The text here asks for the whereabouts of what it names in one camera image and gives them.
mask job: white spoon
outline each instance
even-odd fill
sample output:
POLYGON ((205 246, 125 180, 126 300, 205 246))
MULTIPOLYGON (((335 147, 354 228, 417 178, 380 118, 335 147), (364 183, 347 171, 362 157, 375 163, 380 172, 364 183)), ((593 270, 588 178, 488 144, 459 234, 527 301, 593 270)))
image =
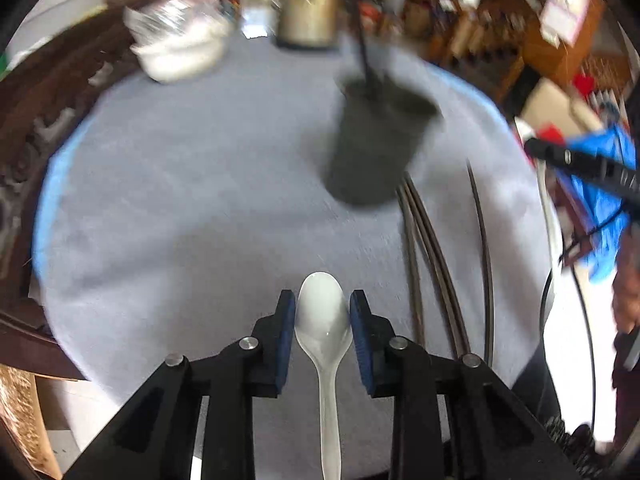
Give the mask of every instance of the white spoon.
POLYGON ((353 336, 349 307, 335 278, 309 275, 298 296, 296 338, 318 370, 320 388, 320 456, 324 480, 339 480, 342 468, 335 375, 353 336))

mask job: blue plastic bag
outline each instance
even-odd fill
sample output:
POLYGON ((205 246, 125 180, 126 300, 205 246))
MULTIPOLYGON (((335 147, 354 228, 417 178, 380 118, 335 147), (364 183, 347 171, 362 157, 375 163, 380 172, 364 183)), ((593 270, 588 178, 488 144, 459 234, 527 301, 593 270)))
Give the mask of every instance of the blue plastic bag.
MULTIPOLYGON (((601 133, 591 134, 568 142, 574 150, 603 155, 622 162, 625 166, 636 168, 636 147, 631 138, 618 126, 614 125, 601 133)), ((572 176, 574 189, 591 214, 594 225, 600 225, 609 219, 619 208, 622 200, 610 195, 591 184, 584 184, 579 178, 572 176)), ((600 243, 590 254, 582 259, 589 268, 589 279, 592 283, 604 280, 616 267, 618 241, 620 233, 628 225, 629 218, 621 214, 611 224, 600 231, 600 243)))

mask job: person's hand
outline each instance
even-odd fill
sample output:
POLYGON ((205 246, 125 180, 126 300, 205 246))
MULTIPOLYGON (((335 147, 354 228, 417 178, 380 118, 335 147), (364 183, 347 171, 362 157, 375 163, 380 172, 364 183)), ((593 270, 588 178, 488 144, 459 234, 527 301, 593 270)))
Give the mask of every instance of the person's hand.
POLYGON ((620 332, 629 333, 640 325, 640 239, 631 230, 620 235, 616 258, 618 273, 613 280, 613 316, 620 332))

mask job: electric kettle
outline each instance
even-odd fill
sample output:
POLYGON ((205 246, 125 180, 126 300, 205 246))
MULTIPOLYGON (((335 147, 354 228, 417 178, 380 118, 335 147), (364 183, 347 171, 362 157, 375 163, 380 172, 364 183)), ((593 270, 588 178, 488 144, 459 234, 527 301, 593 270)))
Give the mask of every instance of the electric kettle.
POLYGON ((276 44, 285 48, 333 48, 340 0, 282 0, 276 44))

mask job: gray tablecloth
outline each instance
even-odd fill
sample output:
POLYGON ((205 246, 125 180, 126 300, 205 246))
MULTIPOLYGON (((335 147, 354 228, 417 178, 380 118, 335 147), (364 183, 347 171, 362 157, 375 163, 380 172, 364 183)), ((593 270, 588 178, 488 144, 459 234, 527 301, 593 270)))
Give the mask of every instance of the gray tablecloth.
MULTIPOLYGON (((442 121, 412 175, 482 354, 478 181, 495 289, 495 370, 513 383, 538 342, 548 251, 536 179, 508 126, 475 89, 396 52, 392 72, 430 95, 442 121)), ((87 378, 124 402, 169 352, 217 353, 316 270, 412 334, 396 203, 355 211, 321 183, 351 54, 277 50, 233 38, 213 72, 170 86, 143 73, 107 92, 52 165, 36 231, 56 338, 87 378)), ((428 349, 450 355, 422 266, 428 349)), ((369 400, 351 349, 338 371, 346 479, 388 467, 392 402, 369 400)), ((279 400, 256 400, 260 479, 321 478, 318 381, 294 343, 279 400)))

